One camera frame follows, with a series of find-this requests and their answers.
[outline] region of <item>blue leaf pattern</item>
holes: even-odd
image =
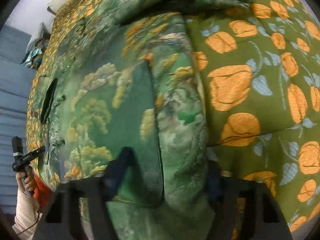
[[[275,25],[274,23],[268,23],[268,26],[270,28],[270,30],[276,32],[277,31],[277,25]]]
[[[318,195],[320,193],[320,186],[318,186],[315,190],[315,195]]]
[[[267,57],[263,57],[263,63],[267,66],[271,66],[271,62]]]
[[[262,143],[262,142],[258,142],[258,143],[253,147],[253,151],[254,151],[255,155],[261,156],[261,155],[262,155],[262,151],[263,151],[263,143]]]
[[[298,128],[300,128],[301,127],[301,125],[298,123],[298,124],[296,124],[294,127],[291,127],[290,129],[291,130],[297,130]]]
[[[289,19],[284,19],[284,22],[293,24],[293,22],[291,20],[289,20]]]
[[[281,68],[281,72],[282,72],[282,76],[284,78],[285,81],[289,80],[289,76],[288,74],[285,72],[284,68]]]
[[[285,21],[284,21],[283,19],[281,19],[280,17],[277,17],[277,18],[276,18],[276,21],[277,21],[277,22],[281,22],[281,23],[285,23]]]
[[[281,28],[278,28],[277,31],[280,32],[281,34],[284,34],[284,32],[285,32],[285,30],[281,29]]]
[[[320,87],[320,76],[318,76],[316,73],[312,73],[312,76],[315,80],[316,87]]]
[[[296,142],[289,142],[289,149],[290,149],[290,155],[292,157],[297,156],[297,153],[299,151],[299,145]]]
[[[293,41],[290,42],[292,47],[294,47],[295,49],[299,49],[299,45]]]
[[[210,36],[210,32],[208,30],[203,30],[201,31],[201,35],[204,37],[209,37]]]
[[[309,118],[305,118],[302,120],[302,126],[305,128],[311,128],[314,127],[316,123],[311,122]]]
[[[313,80],[310,77],[303,76],[303,78],[308,83],[309,86],[313,85]]]
[[[307,206],[311,206],[314,199],[315,199],[314,197],[311,197],[310,199],[308,199]]]
[[[252,17],[249,17],[249,18],[248,18],[248,22],[251,22],[251,23],[254,24],[254,25],[259,24],[259,22],[258,22],[255,18],[252,18]]]
[[[216,33],[220,30],[220,26],[219,25],[215,25],[213,28],[211,28],[212,33]]]
[[[315,54],[314,56],[312,56],[312,58],[315,58],[317,63],[320,64],[320,56],[319,56],[319,54]]]
[[[283,165],[283,177],[280,186],[292,181],[298,173],[298,165],[295,163],[285,163]]]
[[[262,26],[259,26],[258,27],[258,31],[263,35],[263,36],[266,36],[266,37],[270,37],[270,35],[268,33],[266,33],[266,29]]]
[[[257,64],[253,58],[249,59],[246,64],[252,69],[253,72],[257,70]]]
[[[293,7],[290,7],[290,6],[287,6],[287,9],[289,11],[292,11],[292,12],[298,12],[298,10],[296,8],[293,8]]]
[[[218,161],[218,157],[216,156],[214,151],[211,149],[211,147],[207,147],[207,157],[208,157],[208,160],[210,161],[214,161],[214,162]]]
[[[252,80],[252,87],[261,95],[264,95],[264,96],[272,95],[272,92],[269,89],[267,84],[267,79],[263,75],[260,75]]]
[[[295,18],[295,20],[300,24],[300,26],[302,27],[302,28],[306,28],[306,26],[305,26],[305,24],[302,22],[302,21],[300,21],[299,19],[297,19],[297,18]]]
[[[272,63],[273,63],[274,66],[277,66],[279,63],[281,63],[281,58],[280,58],[279,55],[274,54],[274,53],[272,53],[270,51],[266,51],[266,53],[269,54],[270,57],[272,58]]]
[[[262,137],[266,141],[270,141],[272,139],[272,133],[267,133],[267,134],[264,134],[264,135],[260,135],[260,137]]]

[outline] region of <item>white sleeve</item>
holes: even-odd
[[[39,205],[34,198],[29,198],[25,193],[18,190],[17,210],[14,217],[13,230],[18,234],[33,225],[37,220]],[[19,235],[22,240],[29,239],[35,232],[36,225]]]

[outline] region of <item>gray fabric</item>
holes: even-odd
[[[8,25],[0,31],[0,57],[20,64],[26,55],[30,34]]]
[[[0,207],[15,214],[17,183],[12,170],[11,139],[19,136],[26,147],[27,102],[35,70],[19,63],[30,35],[4,26],[0,32]]]

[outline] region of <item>black pocket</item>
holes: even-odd
[[[54,92],[57,88],[57,83],[58,83],[58,79],[57,78],[53,79],[49,88],[47,89],[47,93],[45,95],[45,99],[44,99],[44,103],[43,103],[43,107],[42,107],[42,111],[41,111],[41,116],[40,116],[41,123],[45,123],[47,121],[49,114],[50,114]]]

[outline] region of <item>green fabric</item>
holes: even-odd
[[[132,146],[139,168],[108,203],[119,237],[206,239],[208,150],[262,179],[295,230],[320,210],[314,24],[298,0],[67,2],[28,102],[28,150],[49,145],[35,172],[54,190]]]
[[[209,158],[234,177],[265,181],[296,230],[320,211],[316,21],[299,0],[253,0],[186,22],[204,84]]]

